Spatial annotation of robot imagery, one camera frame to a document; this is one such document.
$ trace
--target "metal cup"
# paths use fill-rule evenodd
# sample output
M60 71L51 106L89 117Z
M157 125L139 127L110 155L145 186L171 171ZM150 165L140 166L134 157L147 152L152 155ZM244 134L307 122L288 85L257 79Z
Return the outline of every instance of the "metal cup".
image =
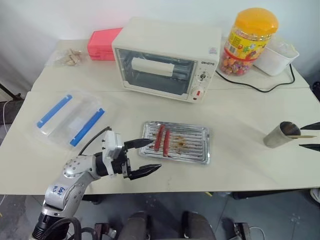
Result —
M290 121L283 121L264 137L263 142L267 147L274 149L294 140L294 138L289 137L292 135L301 135L299 127Z

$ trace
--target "pink box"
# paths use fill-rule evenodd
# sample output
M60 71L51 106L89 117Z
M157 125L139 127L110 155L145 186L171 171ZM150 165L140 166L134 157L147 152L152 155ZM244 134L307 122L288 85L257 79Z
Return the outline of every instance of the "pink box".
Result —
M111 44L121 29L94 31L87 46L90 58L98 61L114 61L115 56Z

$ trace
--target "oven window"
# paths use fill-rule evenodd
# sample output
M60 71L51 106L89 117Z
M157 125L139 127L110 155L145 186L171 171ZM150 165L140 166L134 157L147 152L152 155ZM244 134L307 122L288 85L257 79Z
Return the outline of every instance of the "oven window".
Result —
M134 86L176 95L188 93L194 61L116 49L123 78Z

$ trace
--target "red sausage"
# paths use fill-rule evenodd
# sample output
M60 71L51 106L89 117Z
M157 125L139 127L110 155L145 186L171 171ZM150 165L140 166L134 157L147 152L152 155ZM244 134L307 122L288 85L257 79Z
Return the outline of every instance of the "red sausage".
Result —
M164 143L163 143L163 156L168 157L169 153L169 142L170 142L170 130L165 132Z
M160 149L160 143L162 139L162 134L164 133L165 125L161 124L158 130L158 134L156 135L155 143L154 143L154 151L158 152Z

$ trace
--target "black cable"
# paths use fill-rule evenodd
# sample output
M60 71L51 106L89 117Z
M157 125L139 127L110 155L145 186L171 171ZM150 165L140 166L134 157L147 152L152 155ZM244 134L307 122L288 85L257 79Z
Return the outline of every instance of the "black cable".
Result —
M97 232L91 227L81 228L81 233L90 233L92 236L92 240L98 240ZM75 238L75 234L76 232L74 232L74 234L71 237L69 237L68 240L73 240Z
M40 240L45 240L55 229L61 227L64 224L73 224L74 240L81 240L81 224L75 217L66 217L56 221L45 231Z
M100 132L98 132L95 136L93 136L93 138L90 139L90 141L87 142L86 145L84 145L84 147L81 149L81 151L79 152L78 156L82 155L83 152L86 150L86 148L97 138L99 137L101 134L103 134L105 131L110 130L111 128L109 126L107 126L106 128L102 129Z
M291 63L289 64L289 66L290 66L290 71L291 71L291 74L292 74L292 81L291 81L291 82L280 83L280 84L275 85L274 87L272 87L272 88L270 88L269 90L266 90L266 91L261 90L261 89L255 87L255 86L252 86L252 85L247 84L247 83L242 83L242 82L237 82L237 81L231 81L231 80L225 78L224 76L222 76L217 70L216 70L215 72L216 72L221 78L223 78L224 80L226 80L226 81L229 82L229 83L248 86L248 87L250 87L250 88L253 88L253 89L257 90L257 91L260 92L260 93L269 93L269 92L271 92L273 89L275 89L275 88L277 88L277 87L279 87L279 86L281 86L281 85L289 85L289 84L293 84L293 83L295 82L296 77L295 77L295 75L294 75L294 71L292 70Z

